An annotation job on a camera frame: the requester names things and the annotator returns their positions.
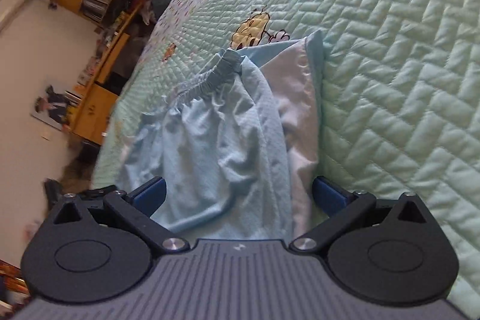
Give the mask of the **light blue white jacket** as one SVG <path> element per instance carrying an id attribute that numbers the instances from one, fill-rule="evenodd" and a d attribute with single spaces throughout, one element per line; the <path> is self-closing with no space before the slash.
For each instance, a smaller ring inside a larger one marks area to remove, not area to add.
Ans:
<path id="1" fill-rule="evenodd" d="M 311 226 L 321 32 L 225 49 L 142 115 L 116 183 L 167 185 L 152 218 L 198 239 L 290 241 Z"/>

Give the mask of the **olive padded coat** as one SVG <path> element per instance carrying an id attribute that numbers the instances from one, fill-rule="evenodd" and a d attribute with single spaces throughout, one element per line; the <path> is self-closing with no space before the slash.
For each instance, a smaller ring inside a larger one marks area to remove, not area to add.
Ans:
<path id="1" fill-rule="evenodd" d="M 91 187 L 99 146 L 83 142 L 76 157 L 68 163 L 58 179 L 63 193 L 81 193 Z"/>

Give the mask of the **wooden desk with drawers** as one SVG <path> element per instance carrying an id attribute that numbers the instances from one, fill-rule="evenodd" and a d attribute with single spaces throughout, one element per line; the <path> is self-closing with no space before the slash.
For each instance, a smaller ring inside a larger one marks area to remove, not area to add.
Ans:
<path id="1" fill-rule="evenodd" d="M 70 132 L 89 143 L 103 143 L 116 100 L 151 32 L 140 15 L 144 2 L 136 1 L 133 5 L 133 9 L 121 12 L 111 25 L 100 31 L 95 54 L 75 86 L 80 102 Z"/>

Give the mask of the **child portrait photo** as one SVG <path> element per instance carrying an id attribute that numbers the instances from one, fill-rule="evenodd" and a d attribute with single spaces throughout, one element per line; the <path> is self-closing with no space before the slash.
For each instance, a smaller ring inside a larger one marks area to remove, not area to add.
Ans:
<path id="1" fill-rule="evenodd" d="M 61 132 L 69 132 L 80 103 L 81 95 L 47 80 L 33 101 L 30 115 Z"/>

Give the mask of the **green quilted bee bedspread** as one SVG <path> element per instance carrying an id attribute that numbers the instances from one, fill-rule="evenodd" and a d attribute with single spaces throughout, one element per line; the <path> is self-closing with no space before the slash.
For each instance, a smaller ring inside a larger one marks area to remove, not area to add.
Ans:
<path id="1" fill-rule="evenodd" d="M 320 31 L 319 173 L 418 194 L 460 261 L 450 301 L 479 317 L 479 0 L 172 0 L 120 93 L 93 184 L 113 184 L 143 114 L 219 52 Z"/>

